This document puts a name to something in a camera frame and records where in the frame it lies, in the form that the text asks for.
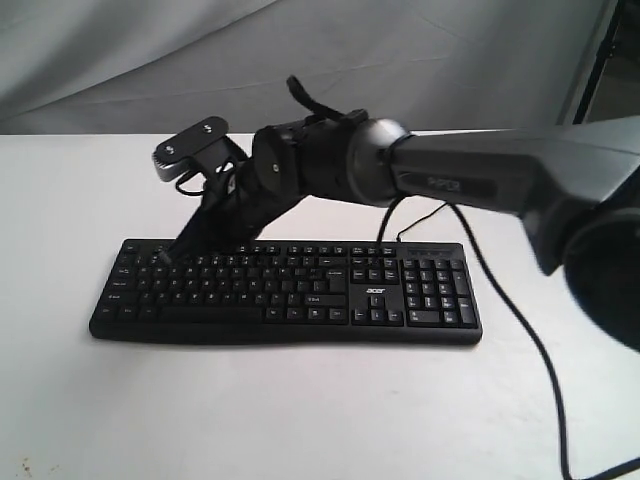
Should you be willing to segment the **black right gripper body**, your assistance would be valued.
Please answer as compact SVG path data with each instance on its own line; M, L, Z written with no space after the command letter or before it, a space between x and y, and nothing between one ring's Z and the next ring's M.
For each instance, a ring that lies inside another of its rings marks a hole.
M197 248L225 250L255 239L302 198L293 131L267 126L246 155L229 138L205 163L205 194L197 210Z

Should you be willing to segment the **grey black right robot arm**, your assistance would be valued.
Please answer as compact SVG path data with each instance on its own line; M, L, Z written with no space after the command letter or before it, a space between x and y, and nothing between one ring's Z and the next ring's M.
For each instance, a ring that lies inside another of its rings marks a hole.
M562 270L583 312L638 348L637 117L417 135L363 109L323 105L295 77L287 87L306 116L259 129L249 151L220 117L155 149L161 180L204 179L169 259L249 242L308 196L378 207L427 197L518 218L540 270Z

